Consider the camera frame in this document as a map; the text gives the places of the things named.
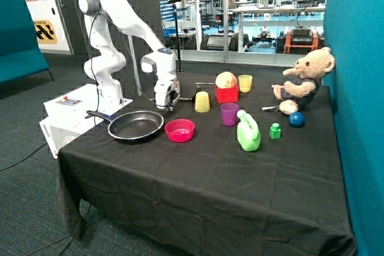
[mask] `pink bowl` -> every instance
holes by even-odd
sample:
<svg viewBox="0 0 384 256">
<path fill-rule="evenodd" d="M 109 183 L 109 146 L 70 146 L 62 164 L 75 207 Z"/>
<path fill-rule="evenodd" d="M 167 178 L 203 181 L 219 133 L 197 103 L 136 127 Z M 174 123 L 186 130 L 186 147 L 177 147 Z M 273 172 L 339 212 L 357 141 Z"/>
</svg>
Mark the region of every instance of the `pink bowl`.
<svg viewBox="0 0 384 256">
<path fill-rule="evenodd" d="M 164 127 L 168 138 L 173 142 L 186 142 L 192 138 L 194 124 L 188 119 L 176 119 Z"/>
</svg>

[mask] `glass wall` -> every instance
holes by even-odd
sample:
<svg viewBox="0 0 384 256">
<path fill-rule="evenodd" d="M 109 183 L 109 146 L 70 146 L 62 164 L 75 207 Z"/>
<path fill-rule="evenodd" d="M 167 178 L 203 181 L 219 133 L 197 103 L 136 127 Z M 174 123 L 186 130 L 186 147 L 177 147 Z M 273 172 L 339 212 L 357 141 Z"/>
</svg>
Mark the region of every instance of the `glass wall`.
<svg viewBox="0 0 384 256">
<path fill-rule="evenodd" d="M 326 0 L 160 0 L 166 46 L 181 59 L 267 65 L 293 65 L 325 45 L 325 5 Z"/>
</svg>

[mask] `red machine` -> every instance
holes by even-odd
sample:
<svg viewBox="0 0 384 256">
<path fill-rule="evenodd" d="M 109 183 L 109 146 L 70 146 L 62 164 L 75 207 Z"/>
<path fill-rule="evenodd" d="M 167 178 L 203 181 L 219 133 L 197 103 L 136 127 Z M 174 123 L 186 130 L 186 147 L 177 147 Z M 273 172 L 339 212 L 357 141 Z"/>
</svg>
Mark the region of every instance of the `red machine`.
<svg viewBox="0 0 384 256">
<path fill-rule="evenodd" d="M 284 45 L 285 54 L 307 54 L 319 48 L 319 35 L 309 27 L 296 27 L 288 30 Z"/>
</svg>

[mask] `teal couch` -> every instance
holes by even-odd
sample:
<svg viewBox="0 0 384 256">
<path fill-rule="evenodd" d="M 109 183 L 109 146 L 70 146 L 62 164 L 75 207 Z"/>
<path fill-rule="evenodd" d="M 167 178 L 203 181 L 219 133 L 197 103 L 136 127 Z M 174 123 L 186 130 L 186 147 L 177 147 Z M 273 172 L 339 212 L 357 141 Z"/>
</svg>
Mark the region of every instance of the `teal couch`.
<svg viewBox="0 0 384 256">
<path fill-rule="evenodd" d="M 0 0 L 0 83 L 49 70 L 25 0 Z"/>
<path fill-rule="evenodd" d="M 384 255 L 384 0 L 327 0 L 330 85 L 358 256 Z"/>
</svg>

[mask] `green watering can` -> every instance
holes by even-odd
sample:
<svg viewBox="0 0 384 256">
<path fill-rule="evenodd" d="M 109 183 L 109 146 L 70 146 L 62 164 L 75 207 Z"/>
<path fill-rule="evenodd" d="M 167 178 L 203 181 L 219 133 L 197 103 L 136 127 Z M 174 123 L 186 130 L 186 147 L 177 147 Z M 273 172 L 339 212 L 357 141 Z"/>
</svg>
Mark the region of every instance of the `green watering can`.
<svg viewBox="0 0 384 256">
<path fill-rule="evenodd" d="M 258 150 L 260 146 L 260 131 L 256 121 L 244 110 L 239 110 L 237 117 L 241 120 L 237 130 L 238 141 L 241 147 L 247 152 Z"/>
</svg>

